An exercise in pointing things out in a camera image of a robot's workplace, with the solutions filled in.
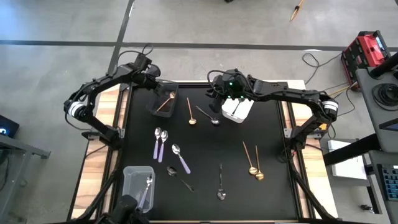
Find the dark tray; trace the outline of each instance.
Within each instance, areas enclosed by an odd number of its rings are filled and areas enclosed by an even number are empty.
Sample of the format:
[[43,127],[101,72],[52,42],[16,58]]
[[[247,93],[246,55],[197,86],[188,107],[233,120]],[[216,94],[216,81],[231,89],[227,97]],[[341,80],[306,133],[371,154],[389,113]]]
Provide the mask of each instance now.
[[[280,102],[254,103],[248,118],[241,124],[222,117],[220,126],[195,109],[198,105],[210,112],[211,99],[205,96],[207,83],[179,83],[178,97],[171,118],[153,116],[146,110],[151,92],[133,90],[126,120],[126,135],[121,152],[120,170],[126,166],[152,166],[156,173],[154,207],[146,213],[149,220],[296,220],[298,195],[292,187],[287,164],[277,156],[284,148],[284,120]],[[197,124],[190,126],[187,97]],[[169,132],[163,163],[153,160],[154,130]],[[256,163],[255,144],[264,180],[249,175],[244,152],[245,141],[252,163]],[[175,143],[192,173],[186,174],[171,150]],[[217,199],[218,165],[223,164],[223,188],[227,196]],[[168,176],[167,166],[178,170],[178,176],[195,188],[191,193],[175,177]],[[123,176],[117,180],[116,198],[121,197]]]

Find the utensil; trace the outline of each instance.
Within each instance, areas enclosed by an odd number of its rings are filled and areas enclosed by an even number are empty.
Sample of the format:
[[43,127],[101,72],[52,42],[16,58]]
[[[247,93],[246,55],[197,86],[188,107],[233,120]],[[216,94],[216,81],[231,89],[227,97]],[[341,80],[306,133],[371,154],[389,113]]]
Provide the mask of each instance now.
[[166,105],[167,102],[169,102],[171,99],[175,98],[175,92],[172,91],[170,92],[169,98],[156,110],[156,112],[160,111],[160,109],[162,109],[162,107],[164,107],[164,105]]
[[188,108],[189,108],[189,114],[191,115],[191,119],[189,120],[189,124],[194,125],[197,123],[196,119],[192,118],[192,111],[191,111],[191,105],[189,104],[189,98],[187,97],[187,102],[188,102]]
[[223,172],[223,165],[220,164],[220,189],[218,189],[218,191],[217,191],[217,197],[220,200],[224,200],[225,196],[226,196],[226,192],[223,189],[223,175],[222,175],[222,172]]
[[[167,167],[167,173],[168,173],[170,176],[172,176],[172,177],[178,178],[178,177],[177,177],[177,171],[174,169],[174,167]],[[187,183],[186,183],[185,181],[183,181],[182,179],[180,179],[180,178],[178,178],[178,179],[181,180],[181,182],[183,182],[184,185],[185,185],[186,187],[188,187],[188,189],[189,189],[192,193],[195,192],[194,189],[193,189],[193,187],[191,187],[189,184],[187,184]]]
[[162,145],[160,146],[159,158],[158,158],[157,162],[162,162],[162,160],[163,160],[164,142],[166,142],[168,137],[169,137],[169,133],[167,131],[162,131],[162,134],[160,134],[160,138],[162,138]]
[[180,151],[181,151],[180,147],[176,144],[173,144],[172,149],[173,149],[174,154],[179,156],[182,166],[184,166],[185,172],[187,174],[190,174],[191,170],[189,169],[188,165],[185,163],[184,159],[182,159],[182,156],[180,155]]
[[157,159],[157,150],[159,148],[159,138],[160,138],[161,133],[162,133],[161,128],[155,129],[156,142],[155,142],[155,149],[154,149],[154,159]]
[[199,106],[195,106],[195,107],[198,109],[198,111],[200,111],[201,113],[206,115],[208,118],[210,118],[212,124],[214,124],[214,125],[219,125],[220,124],[220,121],[217,118],[214,118],[214,117],[208,115],[206,112],[204,112],[202,109],[200,109]]
[[145,189],[144,194],[142,195],[142,197],[141,197],[141,199],[139,201],[139,204],[138,204],[138,207],[141,208],[141,209],[144,206],[145,198],[147,197],[148,189],[149,189],[149,186],[151,184],[152,184],[152,175],[150,175],[147,178],[147,188]]
[[246,151],[246,155],[248,156],[248,160],[249,160],[249,163],[250,163],[249,173],[250,173],[251,175],[256,175],[257,172],[258,172],[258,170],[257,170],[255,167],[253,167],[253,165],[251,164],[250,157],[249,157],[249,153],[248,153],[248,149],[246,148],[246,145],[245,145],[244,141],[242,141],[242,142],[243,142],[244,150]]
[[259,151],[257,150],[257,146],[256,146],[256,156],[257,156],[257,167],[259,168],[259,172],[256,174],[256,179],[263,180],[264,174],[260,171]]

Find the gold spoon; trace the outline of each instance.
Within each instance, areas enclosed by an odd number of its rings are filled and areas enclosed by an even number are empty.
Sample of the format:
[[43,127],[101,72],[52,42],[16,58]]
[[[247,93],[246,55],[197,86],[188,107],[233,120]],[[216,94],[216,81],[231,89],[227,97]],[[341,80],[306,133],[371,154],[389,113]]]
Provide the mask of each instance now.
[[257,146],[256,146],[256,156],[257,156],[257,166],[259,168],[259,172],[256,174],[256,179],[257,180],[263,180],[264,179],[264,174],[260,171],[259,151],[257,150]]
[[253,165],[251,164],[249,153],[248,153],[248,149],[246,148],[246,145],[244,144],[244,141],[242,141],[242,142],[243,142],[244,150],[246,151],[246,155],[248,156],[248,160],[249,160],[249,163],[250,163],[249,173],[251,175],[256,175],[257,174],[257,169],[255,167],[253,167]]
[[171,99],[175,98],[175,92],[170,92],[169,98],[156,110],[156,112],[160,111],[164,105],[166,105],[167,102],[169,102]]
[[191,119],[189,120],[189,124],[194,125],[197,123],[196,119],[192,118],[192,111],[191,111],[191,105],[189,104],[189,99],[187,97],[187,102],[188,102],[188,108],[189,108],[189,114],[191,115]]

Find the small tray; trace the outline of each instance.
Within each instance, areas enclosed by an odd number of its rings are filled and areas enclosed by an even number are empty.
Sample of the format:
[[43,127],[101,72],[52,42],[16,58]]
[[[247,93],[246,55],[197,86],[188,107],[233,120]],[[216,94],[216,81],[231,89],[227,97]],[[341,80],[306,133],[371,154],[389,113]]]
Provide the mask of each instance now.
[[150,185],[142,207],[142,212],[147,213],[154,206],[154,192],[155,192],[155,172],[150,166],[127,166],[123,169],[124,183],[122,195],[130,195],[141,201],[141,197],[147,187],[147,178],[152,176],[152,184]]
[[[146,108],[155,116],[169,118],[173,115],[175,102],[177,101],[175,99],[177,99],[178,94],[178,83],[159,79],[157,79],[157,81],[163,84],[163,87],[159,89],[158,92],[152,92],[152,96],[150,96],[150,102],[147,104]],[[172,91],[175,92],[175,98],[170,99],[169,102],[162,107],[162,109],[156,112],[157,109],[159,109],[159,107],[168,100]]]

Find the keyboard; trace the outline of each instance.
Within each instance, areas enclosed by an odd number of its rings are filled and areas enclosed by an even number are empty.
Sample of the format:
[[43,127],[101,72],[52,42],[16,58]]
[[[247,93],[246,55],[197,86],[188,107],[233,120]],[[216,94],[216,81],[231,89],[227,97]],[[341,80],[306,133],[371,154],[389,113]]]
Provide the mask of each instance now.
[[378,164],[377,167],[382,174],[383,192],[387,200],[398,201],[398,166]]

